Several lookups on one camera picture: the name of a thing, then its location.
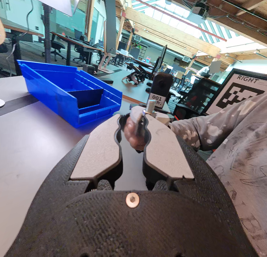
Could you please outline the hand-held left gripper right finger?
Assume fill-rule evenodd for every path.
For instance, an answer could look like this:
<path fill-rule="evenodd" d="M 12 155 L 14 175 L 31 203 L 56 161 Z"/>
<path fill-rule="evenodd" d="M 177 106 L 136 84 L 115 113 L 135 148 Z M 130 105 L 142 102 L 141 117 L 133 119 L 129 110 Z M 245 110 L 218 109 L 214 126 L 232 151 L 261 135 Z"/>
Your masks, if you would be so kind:
<path fill-rule="evenodd" d="M 178 180 L 193 181 L 195 176 L 176 135 L 151 115 L 143 118 L 143 174 L 149 188 L 159 180 L 170 187 Z"/>

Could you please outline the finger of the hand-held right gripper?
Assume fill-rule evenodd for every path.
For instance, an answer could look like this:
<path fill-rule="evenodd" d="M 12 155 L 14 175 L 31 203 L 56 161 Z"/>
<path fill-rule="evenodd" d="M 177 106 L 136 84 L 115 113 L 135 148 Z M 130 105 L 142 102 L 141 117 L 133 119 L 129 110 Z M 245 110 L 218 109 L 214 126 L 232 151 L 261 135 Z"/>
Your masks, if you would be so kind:
<path fill-rule="evenodd" d="M 171 121 L 169 115 L 164 114 L 164 113 L 156 113 L 155 119 L 158 120 L 159 122 L 163 123 L 166 126 L 168 126 L 168 124 Z"/>
<path fill-rule="evenodd" d="M 130 118 L 133 123 L 137 123 L 143 116 L 144 107 L 142 106 L 133 106 L 130 111 Z"/>

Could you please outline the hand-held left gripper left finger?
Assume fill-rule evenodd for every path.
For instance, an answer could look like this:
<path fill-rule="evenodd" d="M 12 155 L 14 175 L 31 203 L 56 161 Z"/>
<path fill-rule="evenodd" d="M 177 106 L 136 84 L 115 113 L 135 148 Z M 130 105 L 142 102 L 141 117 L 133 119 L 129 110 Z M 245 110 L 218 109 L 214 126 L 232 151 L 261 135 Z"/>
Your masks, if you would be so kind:
<path fill-rule="evenodd" d="M 123 173 L 121 118 L 115 114 L 89 134 L 70 176 L 72 181 L 90 181 L 97 186 L 107 180 L 115 187 Z"/>

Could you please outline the person's right forearm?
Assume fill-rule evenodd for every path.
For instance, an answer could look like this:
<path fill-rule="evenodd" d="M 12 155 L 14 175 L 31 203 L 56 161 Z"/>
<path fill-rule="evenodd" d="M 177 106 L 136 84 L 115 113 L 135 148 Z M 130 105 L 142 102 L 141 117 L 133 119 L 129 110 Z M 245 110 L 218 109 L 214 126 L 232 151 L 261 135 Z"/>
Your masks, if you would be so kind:
<path fill-rule="evenodd" d="M 209 161 L 266 159 L 266 94 L 208 116 L 178 120 L 169 128 L 195 150 L 215 152 Z"/>

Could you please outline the dark panel on wooden stand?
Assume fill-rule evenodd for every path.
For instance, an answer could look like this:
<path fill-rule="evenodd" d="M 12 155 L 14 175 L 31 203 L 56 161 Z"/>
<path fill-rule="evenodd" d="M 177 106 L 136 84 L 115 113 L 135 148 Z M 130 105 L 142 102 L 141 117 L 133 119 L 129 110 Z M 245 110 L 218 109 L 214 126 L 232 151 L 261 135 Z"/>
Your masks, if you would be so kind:
<path fill-rule="evenodd" d="M 107 74 L 114 71 L 107 68 L 111 58 L 116 57 L 116 5 L 115 0 L 104 0 L 106 20 L 104 21 L 103 47 L 104 56 L 98 66 L 98 70 Z"/>

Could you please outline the black robot gripper parts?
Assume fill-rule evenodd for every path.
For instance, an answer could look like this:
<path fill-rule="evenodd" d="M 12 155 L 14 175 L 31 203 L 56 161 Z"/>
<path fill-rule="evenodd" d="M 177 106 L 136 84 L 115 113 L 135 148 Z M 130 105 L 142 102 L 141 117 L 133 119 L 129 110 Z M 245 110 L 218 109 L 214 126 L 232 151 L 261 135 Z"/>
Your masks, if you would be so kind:
<path fill-rule="evenodd" d="M 128 82 L 133 82 L 133 85 L 139 85 L 139 83 L 144 83 L 145 79 L 152 80 L 153 74 L 149 69 L 145 69 L 141 65 L 136 65 L 133 62 L 126 62 L 127 69 L 131 73 L 125 76 L 122 81 L 127 80 Z"/>

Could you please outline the black monitor on arm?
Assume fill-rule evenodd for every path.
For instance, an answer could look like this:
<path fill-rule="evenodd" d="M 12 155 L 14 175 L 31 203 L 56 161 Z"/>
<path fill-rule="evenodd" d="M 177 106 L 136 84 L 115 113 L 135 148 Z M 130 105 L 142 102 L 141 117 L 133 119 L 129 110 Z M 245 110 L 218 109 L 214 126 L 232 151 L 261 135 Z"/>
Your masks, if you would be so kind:
<path fill-rule="evenodd" d="M 168 45 L 163 46 L 160 56 L 157 58 L 156 63 L 152 70 L 152 75 L 160 70 Z"/>

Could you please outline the blue plastic bin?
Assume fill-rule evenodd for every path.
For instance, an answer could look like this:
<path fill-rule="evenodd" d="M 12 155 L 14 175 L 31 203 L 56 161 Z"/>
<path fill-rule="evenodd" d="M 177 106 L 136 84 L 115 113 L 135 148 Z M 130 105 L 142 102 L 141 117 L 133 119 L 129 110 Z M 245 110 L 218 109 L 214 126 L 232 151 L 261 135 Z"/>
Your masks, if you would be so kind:
<path fill-rule="evenodd" d="M 119 111 L 122 92 L 76 67 L 17 61 L 28 92 L 75 128 Z"/>

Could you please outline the black box device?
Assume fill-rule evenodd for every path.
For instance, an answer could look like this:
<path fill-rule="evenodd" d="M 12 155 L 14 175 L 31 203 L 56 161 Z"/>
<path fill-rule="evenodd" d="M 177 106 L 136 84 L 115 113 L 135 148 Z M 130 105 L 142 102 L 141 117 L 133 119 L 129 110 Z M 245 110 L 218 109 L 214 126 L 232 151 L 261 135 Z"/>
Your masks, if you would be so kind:
<path fill-rule="evenodd" d="M 98 65 L 96 65 L 96 64 L 93 64 L 93 65 L 84 64 L 82 67 L 82 70 L 88 74 L 95 75 L 98 72 Z"/>

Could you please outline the silver hex bolt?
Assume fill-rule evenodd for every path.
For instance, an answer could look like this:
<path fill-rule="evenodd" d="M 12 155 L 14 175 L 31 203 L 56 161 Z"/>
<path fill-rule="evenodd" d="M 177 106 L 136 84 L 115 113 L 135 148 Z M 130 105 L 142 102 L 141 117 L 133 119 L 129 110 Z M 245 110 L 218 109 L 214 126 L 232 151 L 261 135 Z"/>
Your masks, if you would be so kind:
<path fill-rule="evenodd" d="M 145 108 L 145 114 L 150 114 L 150 115 L 155 114 L 155 105 L 156 105 L 156 100 L 149 99 L 147 101 L 147 105 Z"/>

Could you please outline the person's right hand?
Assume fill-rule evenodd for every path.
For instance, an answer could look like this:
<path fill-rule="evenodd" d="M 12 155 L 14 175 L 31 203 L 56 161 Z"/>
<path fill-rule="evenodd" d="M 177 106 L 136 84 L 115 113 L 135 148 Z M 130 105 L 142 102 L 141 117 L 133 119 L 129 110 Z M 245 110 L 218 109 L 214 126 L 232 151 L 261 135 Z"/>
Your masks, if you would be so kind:
<path fill-rule="evenodd" d="M 144 151 L 145 146 L 148 144 L 149 137 L 136 133 L 135 122 L 130 117 L 130 114 L 127 115 L 126 123 L 123 129 L 125 139 L 129 142 L 130 146 L 136 150 L 138 153 Z"/>

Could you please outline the person's grey hoodie torso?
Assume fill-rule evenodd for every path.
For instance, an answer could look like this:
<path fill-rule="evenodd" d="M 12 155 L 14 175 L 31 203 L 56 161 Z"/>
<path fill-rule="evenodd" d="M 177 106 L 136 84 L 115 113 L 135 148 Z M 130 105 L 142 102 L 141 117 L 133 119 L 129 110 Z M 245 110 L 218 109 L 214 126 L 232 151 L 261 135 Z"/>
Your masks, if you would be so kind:
<path fill-rule="evenodd" d="M 207 163 L 225 186 L 249 241 L 266 256 L 266 124 L 236 130 Z"/>

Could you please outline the grey ceiling unit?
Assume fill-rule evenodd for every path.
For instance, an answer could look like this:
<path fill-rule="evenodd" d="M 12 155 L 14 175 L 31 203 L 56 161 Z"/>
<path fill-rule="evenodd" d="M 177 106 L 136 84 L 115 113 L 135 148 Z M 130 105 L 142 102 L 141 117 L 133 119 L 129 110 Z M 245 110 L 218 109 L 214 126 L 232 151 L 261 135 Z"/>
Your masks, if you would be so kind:
<path fill-rule="evenodd" d="M 208 16 L 209 6 L 203 0 L 201 0 L 195 3 L 186 19 L 190 22 L 200 25 Z"/>

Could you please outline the wooden top desk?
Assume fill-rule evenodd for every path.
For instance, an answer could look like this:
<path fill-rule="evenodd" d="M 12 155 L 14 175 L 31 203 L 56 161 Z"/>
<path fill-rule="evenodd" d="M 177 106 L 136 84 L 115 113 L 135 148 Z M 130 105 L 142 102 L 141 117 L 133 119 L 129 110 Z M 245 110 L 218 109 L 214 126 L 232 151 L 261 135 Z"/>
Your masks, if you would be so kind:
<path fill-rule="evenodd" d="M 52 34 L 52 39 L 54 39 L 57 36 L 61 40 L 63 40 L 64 42 L 67 43 L 67 50 L 66 50 L 66 65 L 67 66 L 71 65 L 71 45 L 86 48 L 85 54 L 86 54 L 87 58 L 85 58 L 86 59 L 85 63 L 89 64 L 89 65 L 91 64 L 93 53 L 100 53 L 100 55 L 104 54 L 104 50 L 90 46 L 90 45 L 88 45 L 88 42 L 84 42 L 81 40 L 75 40 L 73 38 L 66 37 L 65 35 L 62 35 L 62 34 L 59 34 L 59 33 L 53 32 L 53 31 L 50 33 Z"/>
<path fill-rule="evenodd" d="M 38 37 L 43 38 L 44 35 L 39 32 L 33 31 L 31 29 L 26 29 L 26 27 L 16 24 L 5 18 L 1 18 L 1 21 L 5 29 L 11 30 L 11 32 L 6 32 L 6 33 L 9 35 L 8 38 L 11 39 L 12 49 L 14 49 L 12 55 L 14 58 L 15 72 L 17 76 L 20 76 L 22 75 L 22 73 L 17 62 L 17 60 L 21 59 L 21 50 L 20 50 L 19 41 L 32 42 L 32 40 L 30 41 L 28 37 L 25 37 L 25 36 L 36 35 Z"/>

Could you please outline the black metal post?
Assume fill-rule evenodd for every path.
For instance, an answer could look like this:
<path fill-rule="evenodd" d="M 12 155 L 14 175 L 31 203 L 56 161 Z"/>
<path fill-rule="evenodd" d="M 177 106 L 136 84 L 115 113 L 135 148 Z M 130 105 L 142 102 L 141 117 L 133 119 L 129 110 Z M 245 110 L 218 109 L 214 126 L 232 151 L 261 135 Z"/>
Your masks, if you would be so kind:
<path fill-rule="evenodd" d="M 51 42 L 50 42 L 50 7 L 42 3 L 44 16 L 43 16 L 43 24 L 45 30 L 45 38 L 44 38 L 44 50 L 45 50 L 45 63 L 51 62 Z"/>

